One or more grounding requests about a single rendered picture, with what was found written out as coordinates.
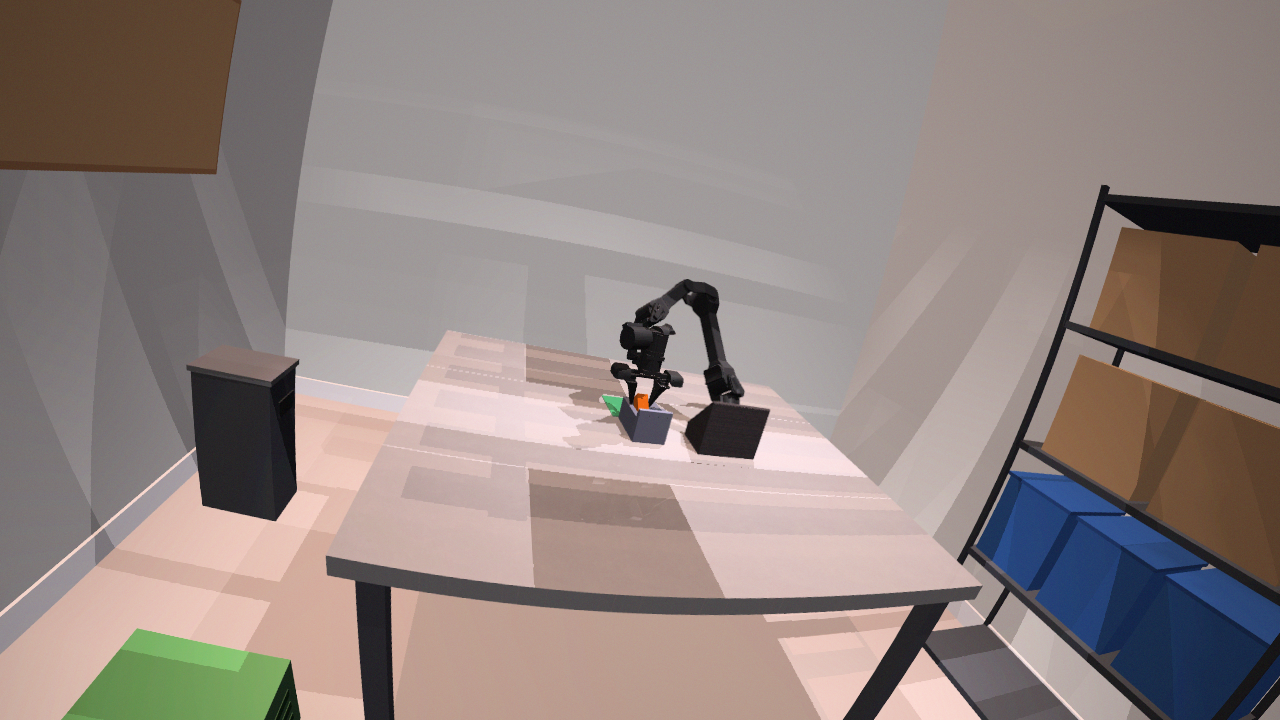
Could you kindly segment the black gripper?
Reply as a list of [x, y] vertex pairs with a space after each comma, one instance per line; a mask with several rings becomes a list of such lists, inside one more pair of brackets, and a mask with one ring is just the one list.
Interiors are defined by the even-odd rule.
[[[664, 352], [666, 354], [666, 352]], [[637, 369], [631, 369], [628, 364], [613, 363], [611, 366], [611, 373], [616, 379], [625, 380], [628, 386], [628, 404], [634, 404], [635, 392], [637, 388], [636, 377], [654, 379], [652, 395], [648, 401], [649, 407], [657, 401], [657, 398], [672, 387], [684, 387], [684, 377], [678, 372], [666, 370], [660, 373], [662, 361], [664, 363], [664, 354], [653, 352], [650, 350], [641, 350], [640, 363]]]

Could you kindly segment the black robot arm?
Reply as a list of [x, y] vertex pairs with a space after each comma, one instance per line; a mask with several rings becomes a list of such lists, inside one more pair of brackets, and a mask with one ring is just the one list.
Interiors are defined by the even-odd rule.
[[[689, 293], [691, 292], [692, 295], [690, 296]], [[716, 315], [719, 307], [719, 295], [716, 287], [705, 282], [684, 279], [678, 284], [675, 284], [675, 288], [669, 290], [669, 292], [639, 307], [635, 313], [635, 322], [622, 324], [623, 329], [620, 334], [620, 345], [628, 350], [627, 360], [632, 360], [632, 364], [637, 366], [641, 357], [641, 352], [637, 352], [637, 350], [646, 348], [658, 354], [666, 352], [669, 334], [676, 334], [676, 332], [667, 323], [664, 325], [655, 324], [666, 319], [669, 307], [677, 304], [680, 299], [684, 299], [685, 304], [692, 306], [692, 311], [701, 319], [701, 329], [710, 364], [704, 372], [710, 402], [740, 404], [739, 397], [744, 396], [744, 389], [733, 372], [733, 366], [726, 361], [721, 329]]]

